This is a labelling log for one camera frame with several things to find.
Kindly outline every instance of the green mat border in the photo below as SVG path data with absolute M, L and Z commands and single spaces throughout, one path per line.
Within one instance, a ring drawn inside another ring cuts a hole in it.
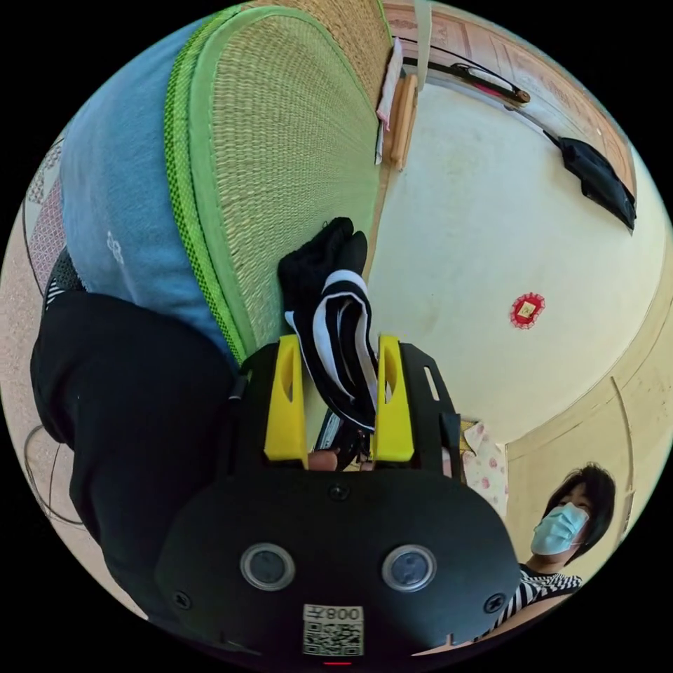
M 196 205 L 202 223 L 203 235 L 209 242 L 208 249 L 215 274 L 219 278 L 220 287 L 223 288 L 233 323 L 238 329 L 244 347 L 249 352 L 255 351 L 263 344 L 257 344 L 255 341 L 252 324 L 248 317 L 245 302 L 240 295 L 238 279 L 234 273 L 233 257 L 226 240 L 222 238 L 226 218 L 222 210 L 222 200 L 217 186 L 217 161 L 212 148 L 211 133 L 214 121 L 214 89 L 217 68 L 222 58 L 226 57 L 225 52 L 230 39 L 241 30 L 250 28 L 259 21 L 274 16 L 302 21 L 317 31 L 362 97 L 366 109 L 370 112 L 370 121 L 372 123 L 376 122 L 376 110 L 369 101 L 369 96 L 343 49 L 334 40 L 329 30 L 305 11 L 281 6 L 246 9 L 245 12 L 237 14 L 220 25 L 210 34 L 203 46 L 193 73 L 189 99 L 189 145 L 192 182 L 199 185 L 199 189 L 195 190 Z M 375 144 L 375 141 L 376 138 L 372 137 L 373 144 Z
M 222 331 L 232 356 L 239 365 L 245 361 L 248 353 L 238 330 L 233 327 L 229 306 L 212 265 L 203 268 L 199 263 L 200 255 L 209 257 L 209 253 L 200 228 L 191 170 L 181 171 L 177 169 L 177 166 L 180 164 L 191 166 L 189 143 L 187 142 L 189 138 L 189 98 L 198 54 L 208 37 L 239 14 L 241 9 L 242 5 L 235 5 L 213 15 L 191 35 L 173 64 L 164 109 L 166 175 L 175 223 L 208 308 Z

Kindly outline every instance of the striped shirt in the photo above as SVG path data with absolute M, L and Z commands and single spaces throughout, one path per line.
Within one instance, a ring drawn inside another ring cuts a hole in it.
M 573 594 L 582 585 L 582 578 L 577 575 L 537 573 L 523 563 L 519 563 L 519 569 L 521 572 L 521 582 L 512 600 L 500 614 L 493 627 L 484 633 L 484 636 L 501 626 L 510 617 L 523 610 L 523 608 L 533 603 L 539 603 L 545 598 Z

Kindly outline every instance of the black glove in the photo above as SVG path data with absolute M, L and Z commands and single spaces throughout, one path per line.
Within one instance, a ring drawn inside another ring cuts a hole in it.
M 340 418 L 372 433 L 377 362 L 361 277 L 366 261 L 366 236 L 353 234 L 349 218 L 337 217 L 280 261 L 278 279 L 285 319 L 320 396 Z
M 308 243 L 280 260 L 278 280 L 286 311 L 317 304 L 327 277 L 337 269 L 337 259 L 352 236 L 352 221 L 337 217 Z

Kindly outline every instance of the red ornament on wall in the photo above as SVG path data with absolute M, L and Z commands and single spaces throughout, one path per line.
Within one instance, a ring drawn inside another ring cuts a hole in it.
M 510 310 L 510 321 L 517 329 L 531 329 L 545 308 L 541 294 L 529 292 L 517 299 Z

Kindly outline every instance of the light blue face mask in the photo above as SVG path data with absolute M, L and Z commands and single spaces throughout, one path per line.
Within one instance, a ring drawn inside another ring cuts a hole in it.
M 574 543 L 578 533 L 589 519 L 589 515 L 567 503 L 554 509 L 535 527 L 531 551 L 540 556 L 562 554 L 581 543 Z

